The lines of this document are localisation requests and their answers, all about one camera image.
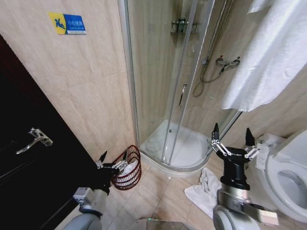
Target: silver door lever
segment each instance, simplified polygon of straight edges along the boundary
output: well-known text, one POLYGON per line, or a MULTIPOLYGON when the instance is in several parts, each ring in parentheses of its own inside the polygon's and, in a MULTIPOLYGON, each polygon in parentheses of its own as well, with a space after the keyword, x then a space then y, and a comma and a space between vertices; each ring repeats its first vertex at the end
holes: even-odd
POLYGON ((182 97, 183 97, 184 91, 185 91, 187 86, 188 86, 188 84, 186 84, 186 83, 184 83, 183 86, 182 86, 181 96, 180 96, 178 108, 181 108, 182 97))
POLYGON ((49 137, 47 137, 46 134, 44 134, 39 128, 31 128, 29 134, 33 135, 35 139, 23 149, 18 150, 16 154, 20 154, 22 152, 27 151, 39 141, 42 142, 45 146, 50 146, 53 143, 53 141, 49 137))

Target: hanging towel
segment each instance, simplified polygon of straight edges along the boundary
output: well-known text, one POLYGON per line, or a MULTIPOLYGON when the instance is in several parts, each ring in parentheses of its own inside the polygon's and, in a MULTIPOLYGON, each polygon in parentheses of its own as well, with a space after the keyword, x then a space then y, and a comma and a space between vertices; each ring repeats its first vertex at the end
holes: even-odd
POLYGON ((274 100, 307 63, 307 0, 276 0, 222 102, 249 112, 274 100))
POLYGON ((271 6, 273 0, 253 0, 248 13, 254 13, 263 10, 264 8, 271 6))
POLYGON ((203 168, 200 183, 184 190, 187 198, 213 218, 213 208, 216 206, 217 190, 221 188, 221 182, 207 168, 203 168))

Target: sign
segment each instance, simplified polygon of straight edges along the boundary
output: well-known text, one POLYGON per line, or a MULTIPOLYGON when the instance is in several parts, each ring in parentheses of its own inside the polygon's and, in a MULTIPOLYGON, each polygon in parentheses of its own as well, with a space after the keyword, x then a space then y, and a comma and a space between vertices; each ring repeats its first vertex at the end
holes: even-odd
POLYGON ((85 35, 85 26, 80 15, 49 13, 50 19, 59 35, 85 35))

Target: dark wooden door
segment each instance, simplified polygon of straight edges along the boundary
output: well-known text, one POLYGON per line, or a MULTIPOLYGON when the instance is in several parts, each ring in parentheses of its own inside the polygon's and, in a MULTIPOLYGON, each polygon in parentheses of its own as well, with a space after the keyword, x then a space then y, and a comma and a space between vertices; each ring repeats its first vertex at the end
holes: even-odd
POLYGON ((22 63, 0 37, 0 199, 3 229, 54 229, 95 180, 96 165, 22 63), (38 142, 16 155, 39 128, 38 142))

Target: toilet seat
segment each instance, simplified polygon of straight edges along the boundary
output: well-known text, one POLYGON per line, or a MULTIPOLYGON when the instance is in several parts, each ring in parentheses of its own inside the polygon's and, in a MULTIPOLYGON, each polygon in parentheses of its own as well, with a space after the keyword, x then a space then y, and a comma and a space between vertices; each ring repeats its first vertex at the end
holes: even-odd
POLYGON ((267 180, 271 189, 274 191, 279 200, 293 212, 304 218, 307 218, 307 207, 300 207, 289 197, 289 195, 285 192, 284 188, 280 184, 280 180, 278 178, 279 172, 293 173, 295 176, 300 178, 300 180, 303 182, 303 186, 307 188, 307 170, 294 163, 280 162, 276 157, 273 157, 272 155, 269 156, 266 167, 267 180))

